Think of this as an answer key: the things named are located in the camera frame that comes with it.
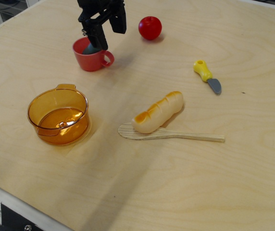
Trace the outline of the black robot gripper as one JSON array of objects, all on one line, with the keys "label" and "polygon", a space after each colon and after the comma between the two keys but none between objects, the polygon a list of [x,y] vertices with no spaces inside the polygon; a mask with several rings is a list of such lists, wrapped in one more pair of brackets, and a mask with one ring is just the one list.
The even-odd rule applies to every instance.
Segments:
[{"label": "black robot gripper", "polygon": [[109,21],[115,33],[126,33],[126,13],[123,0],[79,0],[82,9],[78,21],[82,24],[92,46],[107,50],[108,44],[102,25]]}]

